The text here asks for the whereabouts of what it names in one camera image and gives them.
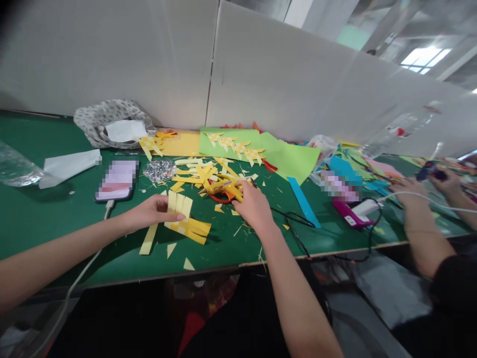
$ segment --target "sleeve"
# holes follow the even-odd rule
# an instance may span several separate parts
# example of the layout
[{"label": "sleeve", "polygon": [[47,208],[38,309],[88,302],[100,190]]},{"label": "sleeve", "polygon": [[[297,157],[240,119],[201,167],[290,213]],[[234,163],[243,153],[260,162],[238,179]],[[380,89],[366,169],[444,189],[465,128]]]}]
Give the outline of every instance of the sleeve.
[{"label": "sleeve", "polygon": [[431,298],[456,311],[477,311],[477,262],[463,256],[442,261],[429,289]]}]

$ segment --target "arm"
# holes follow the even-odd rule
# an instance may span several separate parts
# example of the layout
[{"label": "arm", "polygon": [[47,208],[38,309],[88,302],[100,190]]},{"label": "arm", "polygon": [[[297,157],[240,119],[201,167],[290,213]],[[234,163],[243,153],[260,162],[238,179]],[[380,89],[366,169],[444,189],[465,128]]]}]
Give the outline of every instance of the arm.
[{"label": "arm", "polygon": [[[414,178],[407,178],[391,186],[390,190],[398,193],[411,191],[427,196],[422,183]],[[427,200],[410,194],[396,197],[404,206],[404,230],[417,269],[422,275],[433,278],[439,265],[456,252],[434,222]]]},{"label": "arm", "polygon": [[283,336],[292,357],[343,357],[339,343],[306,278],[275,224],[265,195],[247,182],[243,203],[233,201],[265,251]]},{"label": "arm", "polygon": [[154,195],[117,217],[44,243],[0,262],[0,314],[126,234],[157,222],[182,220],[167,214],[167,196]]},{"label": "arm", "polygon": [[[444,169],[443,171],[447,175],[446,180],[440,181],[434,177],[430,177],[429,180],[445,196],[449,206],[477,210],[477,204],[462,191],[460,177],[449,169]],[[463,211],[456,211],[455,213],[473,230],[477,230],[477,213]]]}]

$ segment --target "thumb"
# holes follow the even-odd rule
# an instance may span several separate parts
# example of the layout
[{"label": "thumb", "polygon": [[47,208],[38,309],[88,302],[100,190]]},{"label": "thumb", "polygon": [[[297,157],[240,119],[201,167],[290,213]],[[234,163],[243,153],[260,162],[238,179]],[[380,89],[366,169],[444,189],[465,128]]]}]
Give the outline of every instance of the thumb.
[{"label": "thumb", "polygon": [[242,206],[242,203],[239,202],[238,200],[232,200],[232,205],[234,206],[235,209],[237,209],[237,211],[240,209],[240,207]]},{"label": "thumb", "polygon": [[177,213],[158,213],[159,222],[174,222],[185,219],[185,216]]}]

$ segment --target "smartphone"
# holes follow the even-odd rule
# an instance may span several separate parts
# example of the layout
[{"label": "smartphone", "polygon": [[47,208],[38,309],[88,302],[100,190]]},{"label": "smartphone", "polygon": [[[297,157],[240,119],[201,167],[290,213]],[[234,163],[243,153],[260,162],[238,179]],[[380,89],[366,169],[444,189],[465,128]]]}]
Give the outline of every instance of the smartphone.
[{"label": "smartphone", "polygon": [[117,160],[109,165],[106,177],[94,196],[94,200],[128,200],[131,198],[136,182],[139,161]]}]

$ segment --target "white partition board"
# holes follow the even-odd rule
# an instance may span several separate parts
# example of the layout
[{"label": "white partition board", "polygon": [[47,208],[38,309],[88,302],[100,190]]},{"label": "white partition board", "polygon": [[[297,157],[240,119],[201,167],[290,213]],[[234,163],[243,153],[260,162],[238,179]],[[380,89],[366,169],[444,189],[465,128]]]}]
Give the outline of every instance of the white partition board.
[{"label": "white partition board", "polygon": [[363,143],[431,100],[443,101],[443,115],[390,153],[429,156],[439,140],[443,155],[471,147],[477,126],[470,108],[477,113],[477,96],[221,2],[208,126],[255,120],[287,140],[325,134]]},{"label": "white partition board", "polygon": [[2,39],[1,107],[72,115],[129,98],[157,125],[205,123],[219,0],[24,3]]}]

